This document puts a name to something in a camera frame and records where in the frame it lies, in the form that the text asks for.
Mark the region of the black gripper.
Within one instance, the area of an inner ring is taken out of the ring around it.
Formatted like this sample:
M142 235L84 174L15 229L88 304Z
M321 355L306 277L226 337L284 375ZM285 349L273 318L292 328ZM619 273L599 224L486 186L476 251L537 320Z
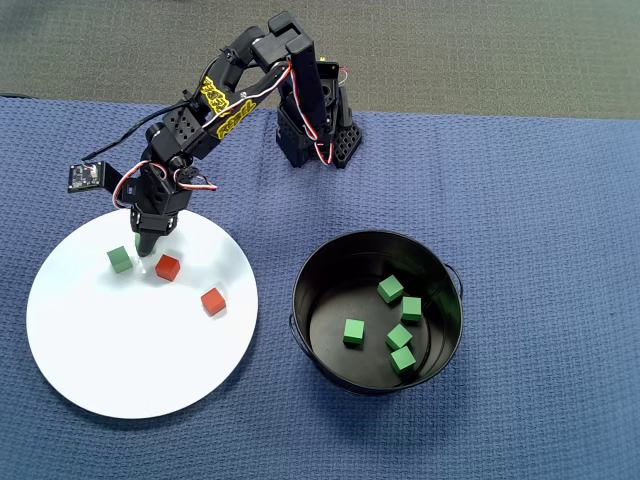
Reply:
M190 197L189 190L179 187L169 173L153 163L143 164L137 177L124 181L122 202L130 208L139 257L153 253L156 235L169 235L177 227L178 214L186 209Z

